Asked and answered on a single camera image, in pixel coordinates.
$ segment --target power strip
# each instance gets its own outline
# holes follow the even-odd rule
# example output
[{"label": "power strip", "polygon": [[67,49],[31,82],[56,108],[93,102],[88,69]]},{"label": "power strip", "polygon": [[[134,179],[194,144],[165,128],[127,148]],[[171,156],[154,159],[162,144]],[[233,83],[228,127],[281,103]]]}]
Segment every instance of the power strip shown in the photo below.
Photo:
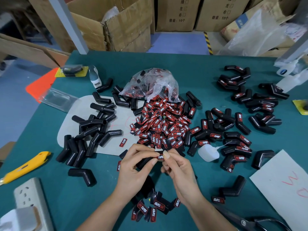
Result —
[{"label": "power strip", "polygon": [[44,198],[41,183],[37,177],[31,178],[14,190],[17,208],[35,206],[38,209],[42,228],[40,231],[53,231],[51,218]]}]

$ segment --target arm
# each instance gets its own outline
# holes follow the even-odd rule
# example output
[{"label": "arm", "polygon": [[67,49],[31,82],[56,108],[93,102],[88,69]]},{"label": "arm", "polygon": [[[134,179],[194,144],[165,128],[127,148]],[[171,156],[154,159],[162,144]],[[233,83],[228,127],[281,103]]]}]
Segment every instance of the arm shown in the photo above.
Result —
[{"label": "arm", "polygon": [[164,151],[161,172],[171,176],[176,194],[193,218],[200,231],[237,231],[221,213],[201,194],[189,160],[171,149]]},{"label": "arm", "polygon": [[138,193],[157,159],[150,160],[138,172],[135,166],[143,158],[157,157],[154,148],[133,144],[121,161],[117,186],[113,193],[79,226],[77,231],[112,230],[122,209]]}]

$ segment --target yellow utility knife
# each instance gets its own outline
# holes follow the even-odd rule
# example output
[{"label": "yellow utility knife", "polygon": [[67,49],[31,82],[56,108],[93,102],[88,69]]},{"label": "yellow utility knife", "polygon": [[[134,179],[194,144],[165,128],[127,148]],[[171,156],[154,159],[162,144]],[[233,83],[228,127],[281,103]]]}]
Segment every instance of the yellow utility knife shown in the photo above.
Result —
[{"label": "yellow utility knife", "polygon": [[17,169],[13,170],[12,172],[7,173],[4,178],[0,179],[0,186],[3,184],[8,184],[11,181],[31,172],[32,170],[40,167],[44,164],[48,159],[47,156],[51,154],[50,151],[42,151],[34,158],[29,160],[27,163],[23,164],[22,166],[18,167]]}]

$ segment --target green table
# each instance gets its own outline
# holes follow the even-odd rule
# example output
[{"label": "green table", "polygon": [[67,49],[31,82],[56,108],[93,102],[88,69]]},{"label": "green table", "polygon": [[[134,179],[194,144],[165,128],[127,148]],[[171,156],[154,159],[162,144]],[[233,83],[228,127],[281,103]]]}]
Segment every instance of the green table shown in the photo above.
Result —
[{"label": "green table", "polygon": [[[277,118],[283,124],[277,127],[275,135],[267,135],[255,130],[248,121],[249,113],[244,105],[230,100],[232,93],[218,88],[216,80],[224,72],[225,65],[249,66],[252,76],[247,80],[246,87],[254,92],[262,92],[257,85],[262,82],[278,82],[281,77],[276,76],[277,68],[273,67],[275,58],[262,57],[227,57],[181,54],[150,54],[125,52],[97,52],[90,51],[87,55],[79,55],[74,51],[67,64],[95,65],[102,80],[107,77],[114,79],[114,85],[125,86],[130,77],[136,72],[151,67],[168,69],[179,83],[180,93],[192,91],[201,101],[191,127],[199,126],[200,119],[205,117],[205,111],[213,107],[224,110],[231,108],[232,113],[242,112],[244,124],[252,130],[248,136],[252,141],[251,148],[259,150],[272,149],[275,152],[286,150],[301,167],[308,171],[308,154],[306,152],[307,117],[298,113],[292,104],[294,99],[306,98],[308,84],[301,85],[290,92],[288,100],[280,101],[275,107]],[[88,77],[58,78],[52,86],[71,95],[82,97],[95,91]],[[102,93],[111,96],[111,89]],[[51,218],[56,230],[76,229],[113,191],[118,172],[116,171],[119,157],[98,154],[96,159],[88,159],[84,168],[91,169],[98,181],[94,187],[86,187],[82,178],[68,177],[70,167],[56,162],[55,158],[62,148],[57,143],[58,130],[66,113],[45,104],[39,105],[29,124],[20,136],[11,154],[0,169],[0,177],[7,172],[24,164],[41,151],[51,151],[52,158],[44,166],[33,172],[0,187],[0,217],[15,208],[13,190],[32,177],[41,179]],[[210,200],[211,195],[218,194],[218,187],[231,186],[238,175],[248,179],[256,170],[247,163],[237,164],[233,173],[227,173],[219,163],[207,163],[196,154],[187,156],[191,161],[198,184],[203,195]],[[154,168],[153,178],[156,180],[156,190],[163,193],[163,197],[171,201],[176,197],[172,180],[160,173],[159,163]],[[248,179],[239,197],[228,197],[227,208],[242,217],[273,216],[279,217],[259,190]],[[146,223],[143,219],[133,222],[131,218],[131,204],[125,207],[115,230],[196,230],[187,209],[182,205],[175,208],[167,216],[158,213],[156,223]]]}]

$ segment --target scissors blade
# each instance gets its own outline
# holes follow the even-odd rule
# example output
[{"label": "scissors blade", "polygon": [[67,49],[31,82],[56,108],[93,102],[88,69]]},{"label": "scissors blade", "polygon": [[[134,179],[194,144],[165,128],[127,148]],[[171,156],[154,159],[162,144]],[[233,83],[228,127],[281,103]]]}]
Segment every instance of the scissors blade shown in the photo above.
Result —
[{"label": "scissors blade", "polygon": [[247,231],[255,231],[256,224],[255,222],[247,221],[238,215],[235,215],[234,213],[230,212],[229,210],[223,208],[222,206],[219,206],[217,204],[212,204],[222,215],[224,215],[229,220],[233,221],[237,225],[239,225],[241,228],[247,230]]}]

